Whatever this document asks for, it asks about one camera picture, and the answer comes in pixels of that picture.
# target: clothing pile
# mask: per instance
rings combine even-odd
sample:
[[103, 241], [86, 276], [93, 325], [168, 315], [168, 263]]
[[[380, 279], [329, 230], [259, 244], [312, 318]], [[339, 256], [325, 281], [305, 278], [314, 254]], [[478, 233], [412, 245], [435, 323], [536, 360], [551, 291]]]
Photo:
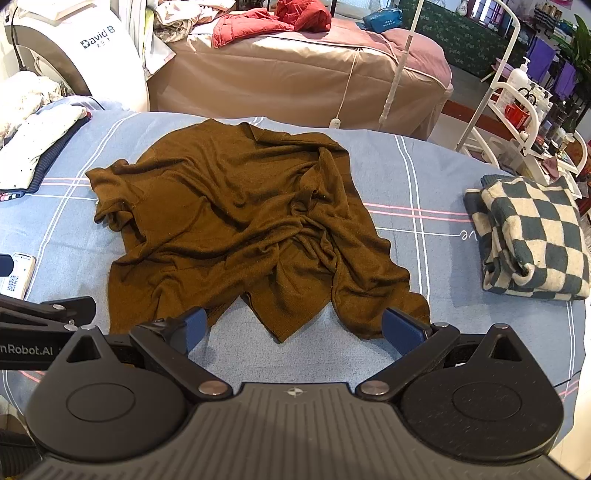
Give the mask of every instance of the clothing pile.
[[58, 83], [18, 72], [0, 85], [0, 202], [35, 193], [70, 138], [89, 120], [83, 106], [40, 109], [61, 98]]
[[429, 322], [361, 202], [348, 152], [324, 134], [207, 120], [87, 176], [95, 222], [125, 245], [109, 273], [111, 333], [195, 306], [212, 325], [239, 296], [281, 342], [329, 301], [362, 338], [381, 335], [387, 307]]
[[567, 181], [482, 177], [467, 190], [484, 270], [484, 290], [550, 300], [589, 296], [589, 251]]
[[253, 8], [222, 17], [213, 29], [212, 45], [219, 48], [240, 38], [286, 30], [328, 32], [331, 20], [320, 0], [279, 0], [275, 15], [265, 8]]
[[185, 38], [195, 25], [211, 22], [234, 6], [235, 0], [152, 0], [154, 34], [169, 43]]

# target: pink bedspread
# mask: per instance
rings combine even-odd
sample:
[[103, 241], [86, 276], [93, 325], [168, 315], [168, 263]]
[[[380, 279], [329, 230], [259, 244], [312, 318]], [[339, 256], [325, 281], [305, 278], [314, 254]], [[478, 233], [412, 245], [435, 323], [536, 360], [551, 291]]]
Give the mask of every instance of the pink bedspread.
[[[361, 30], [351, 20], [333, 18], [329, 32], [277, 32], [269, 36], [289, 38], [291, 40], [312, 41], [315, 43], [328, 43], [347, 47], [365, 47], [379, 50], [386, 55], [400, 58], [404, 51], [404, 45], [408, 37], [408, 30], [393, 28], [383, 34]], [[452, 71], [445, 59], [443, 49], [430, 38], [415, 33], [406, 67], [418, 70], [439, 80], [445, 88], [452, 82]]]

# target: folded blanket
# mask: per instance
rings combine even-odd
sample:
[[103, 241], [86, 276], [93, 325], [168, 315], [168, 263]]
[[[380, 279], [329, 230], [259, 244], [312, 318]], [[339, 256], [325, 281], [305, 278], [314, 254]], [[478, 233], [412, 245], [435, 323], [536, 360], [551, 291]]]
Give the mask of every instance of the folded blanket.
[[484, 270], [483, 287], [499, 294], [553, 300], [589, 296], [589, 252], [564, 177], [545, 187], [523, 177], [483, 178], [467, 190]]
[[253, 8], [238, 15], [222, 17], [213, 29], [213, 48], [240, 38], [281, 31], [328, 32], [330, 12], [320, 0], [280, 0], [275, 15], [265, 8]]

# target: bed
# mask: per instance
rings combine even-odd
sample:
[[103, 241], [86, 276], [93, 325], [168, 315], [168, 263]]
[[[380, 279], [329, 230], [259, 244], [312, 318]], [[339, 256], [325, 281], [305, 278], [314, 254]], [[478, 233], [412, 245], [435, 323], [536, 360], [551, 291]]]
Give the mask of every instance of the bed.
[[[378, 129], [407, 30], [381, 36], [334, 18], [328, 33], [281, 32], [212, 48], [215, 23], [198, 25], [186, 40], [168, 44], [175, 58], [148, 81], [152, 111], [264, 115], [328, 127], [343, 101], [341, 128]], [[451, 81], [441, 47], [415, 35], [382, 131], [426, 140], [452, 94]]]
[[[91, 295], [94, 322], [109, 328], [106, 285], [111, 262], [124, 253], [120, 234], [93, 221], [96, 196], [84, 173], [119, 158], [133, 162], [164, 134], [203, 121], [178, 113], [96, 111], [58, 157], [34, 195], [0, 204], [0, 252], [37, 257], [28, 299]], [[261, 128], [298, 133], [311, 128], [263, 117]], [[439, 146], [367, 130], [321, 129], [350, 153], [353, 179], [377, 232], [391, 242], [391, 258], [411, 273], [411, 289], [429, 300], [431, 321], [463, 332], [486, 332], [492, 323], [512, 327], [563, 399], [559, 439], [572, 427], [577, 382], [584, 360], [585, 305], [485, 293], [464, 189], [496, 170]], [[339, 323], [331, 305], [283, 344], [237, 300], [190, 352], [190, 358], [224, 378], [242, 381], [359, 381], [399, 358], [384, 339], [360, 340]], [[3, 372], [0, 395], [21, 411], [42, 372]]]

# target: metal screw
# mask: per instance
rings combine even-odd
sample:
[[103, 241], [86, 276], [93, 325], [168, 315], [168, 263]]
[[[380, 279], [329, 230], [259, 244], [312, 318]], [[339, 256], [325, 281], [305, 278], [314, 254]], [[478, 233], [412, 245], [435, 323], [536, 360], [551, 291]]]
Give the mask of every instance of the metal screw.
[[208, 380], [199, 385], [199, 391], [203, 395], [210, 395], [212, 397], [222, 395], [225, 392], [227, 392], [227, 390], [228, 386], [224, 382], [220, 382], [219, 380]]
[[384, 395], [390, 390], [389, 385], [381, 380], [368, 380], [361, 384], [361, 391], [366, 395]]

